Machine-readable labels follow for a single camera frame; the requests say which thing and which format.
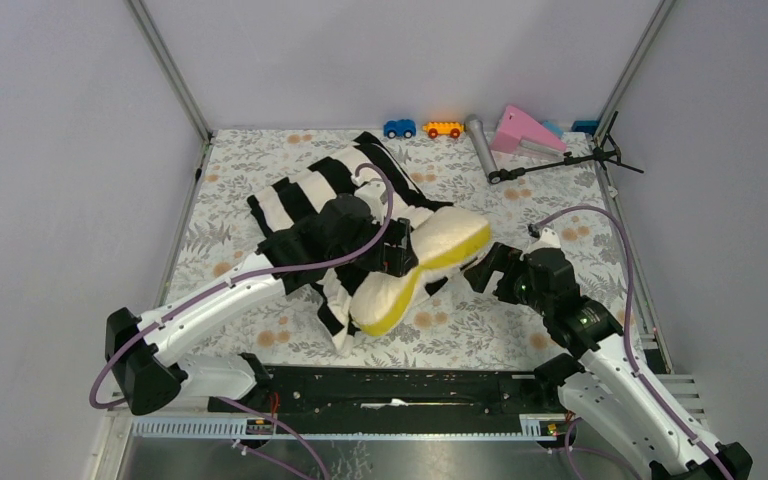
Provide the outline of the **yellow white pillow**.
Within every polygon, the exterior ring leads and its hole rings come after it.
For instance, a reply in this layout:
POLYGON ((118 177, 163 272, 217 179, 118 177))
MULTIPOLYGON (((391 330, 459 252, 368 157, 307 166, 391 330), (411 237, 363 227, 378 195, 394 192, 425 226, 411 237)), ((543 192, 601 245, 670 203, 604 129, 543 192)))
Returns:
POLYGON ((492 237, 484 216, 453 206, 439 209, 411 232, 418 265, 401 277, 369 273, 352 295, 352 322, 370 336, 388 333, 414 304, 485 254, 492 237))

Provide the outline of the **black white striped pillowcase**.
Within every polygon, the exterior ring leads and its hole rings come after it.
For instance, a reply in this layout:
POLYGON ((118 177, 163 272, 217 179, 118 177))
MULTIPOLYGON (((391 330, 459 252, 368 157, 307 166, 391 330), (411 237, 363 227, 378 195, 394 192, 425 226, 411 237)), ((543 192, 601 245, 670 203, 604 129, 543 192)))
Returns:
MULTIPOLYGON (((450 202, 426 196, 382 141, 369 132, 296 175, 249 196, 247 202, 264 235, 270 236, 319 213, 341 194, 355 194, 358 186, 352 177, 364 163, 376 165, 390 180, 395 190, 393 218, 407 219, 414 230, 437 211, 453 207, 450 202)), ((357 332, 373 336, 389 333, 413 303, 429 298, 452 275, 452 270, 416 268, 394 277, 351 264, 328 270, 311 287, 322 297, 317 317, 331 335, 335 350, 346 354, 354 346, 357 332)))

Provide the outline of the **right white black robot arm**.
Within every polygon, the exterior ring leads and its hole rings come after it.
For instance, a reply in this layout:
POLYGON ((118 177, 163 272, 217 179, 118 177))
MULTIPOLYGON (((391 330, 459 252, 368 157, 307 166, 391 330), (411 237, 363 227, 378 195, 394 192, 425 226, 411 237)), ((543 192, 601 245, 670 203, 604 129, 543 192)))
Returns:
POLYGON ((539 407, 577 414, 643 479, 748 478, 753 461, 746 449, 722 443, 675 399, 627 346, 614 315, 581 293, 560 249, 523 253, 495 243, 464 272, 476 292, 494 274, 494 296, 540 314, 565 350, 534 371, 539 407))

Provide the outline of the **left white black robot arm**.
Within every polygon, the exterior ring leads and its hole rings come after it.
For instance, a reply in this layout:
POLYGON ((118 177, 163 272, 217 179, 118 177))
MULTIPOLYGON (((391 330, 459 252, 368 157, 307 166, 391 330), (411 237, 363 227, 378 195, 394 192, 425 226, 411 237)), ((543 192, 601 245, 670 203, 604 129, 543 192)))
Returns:
POLYGON ((180 396, 228 397, 256 411, 270 385, 250 354, 196 356, 196 343, 245 311, 283 298, 348 265, 403 277, 418 264, 412 224, 382 219, 363 199, 342 194, 287 229, 269 234, 256 251, 208 285, 162 307, 133 314, 122 307, 106 320, 105 368, 134 415, 154 413, 180 396))

